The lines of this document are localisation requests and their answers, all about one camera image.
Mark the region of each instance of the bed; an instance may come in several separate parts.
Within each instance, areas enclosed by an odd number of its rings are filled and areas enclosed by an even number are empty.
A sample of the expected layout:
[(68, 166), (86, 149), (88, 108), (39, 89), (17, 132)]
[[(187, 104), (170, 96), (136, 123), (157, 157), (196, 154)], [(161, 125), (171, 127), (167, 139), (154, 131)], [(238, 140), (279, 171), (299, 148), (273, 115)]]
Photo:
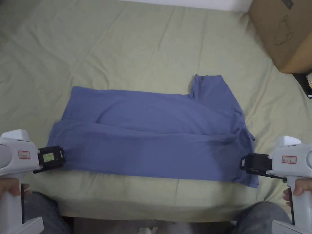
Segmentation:
[[(0, 11), (1, 132), (25, 129), (44, 147), (75, 85), (187, 94), (195, 74), (221, 74), (256, 152), (280, 135), (312, 141), (311, 100), (276, 69), (246, 14), (113, 0), (7, 0)], [(69, 217), (212, 222), (261, 201), (287, 209), (285, 184), (270, 178), (258, 189), (81, 171), (26, 181)]]

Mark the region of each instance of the jeans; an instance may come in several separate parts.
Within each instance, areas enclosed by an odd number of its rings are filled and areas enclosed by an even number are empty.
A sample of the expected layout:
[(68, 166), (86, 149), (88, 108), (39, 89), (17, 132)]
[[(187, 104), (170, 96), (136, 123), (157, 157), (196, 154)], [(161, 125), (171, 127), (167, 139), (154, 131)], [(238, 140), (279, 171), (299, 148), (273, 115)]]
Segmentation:
[[(26, 220), (42, 217), (44, 225), (42, 234), (73, 234), (71, 228), (60, 216), (57, 202), (40, 193), (33, 193), (26, 198), (24, 211)], [(273, 220), (291, 223), (281, 207), (270, 202), (260, 202), (238, 216), (236, 227), (232, 233), (271, 234)]]

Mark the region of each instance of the white wall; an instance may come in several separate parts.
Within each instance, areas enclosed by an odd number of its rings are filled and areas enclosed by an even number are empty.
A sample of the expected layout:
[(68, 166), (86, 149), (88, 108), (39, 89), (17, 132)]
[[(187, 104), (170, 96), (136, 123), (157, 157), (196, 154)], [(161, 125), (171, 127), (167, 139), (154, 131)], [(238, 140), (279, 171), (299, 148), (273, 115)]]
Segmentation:
[(133, 2), (147, 2), (162, 5), (184, 6), (217, 9), (224, 11), (248, 11), (252, 0), (121, 0)]

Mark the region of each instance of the finger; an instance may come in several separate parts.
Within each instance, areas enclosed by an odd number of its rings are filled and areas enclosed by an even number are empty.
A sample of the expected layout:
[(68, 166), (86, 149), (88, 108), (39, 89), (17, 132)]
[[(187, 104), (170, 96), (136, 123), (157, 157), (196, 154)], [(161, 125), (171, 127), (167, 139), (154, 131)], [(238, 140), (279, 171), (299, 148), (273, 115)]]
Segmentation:
[(283, 191), (283, 194), (288, 195), (288, 194), (289, 194), (289, 190), (288, 190), (288, 189), (285, 189), (285, 190)]
[(284, 195), (284, 196), (283, 196), (283, 199), (284, 199), (285, 201), (287, 201), (287, 202), (289, 202), (289, 201), (290, 201), (290, 199), (289, 199), (289, 196), (288, 196), (288, 195)]
[(31, 190), (26, 190), (25, 192), (24, 192), (24, 196), (29, 196), (29, 195), (31, 195), (32, 194), (32, 191)]
[(0, 192), (9, 191), (13, 196), (20, 196), (19, 181), (17, 178), (0, 179)]
[(29, 184), (23, 184), (24, 190), (28, 189), (30, 187)]
[(304, 191), (312, 191), (312, 179), (298, 179), (295, 182), (295, 189), (293, 194), (299, 196)]

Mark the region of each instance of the blue t-shirt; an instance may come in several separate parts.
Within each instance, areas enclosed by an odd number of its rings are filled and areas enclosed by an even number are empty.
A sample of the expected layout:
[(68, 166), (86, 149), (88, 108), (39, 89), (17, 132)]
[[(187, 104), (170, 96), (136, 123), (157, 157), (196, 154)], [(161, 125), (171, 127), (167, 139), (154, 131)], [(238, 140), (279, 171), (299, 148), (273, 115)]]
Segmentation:
[(221, 76), (196, 75), (189, 95), (73, 87), (54, 145), (66, 169), (258, 185), (240, 170), (254, 137)]

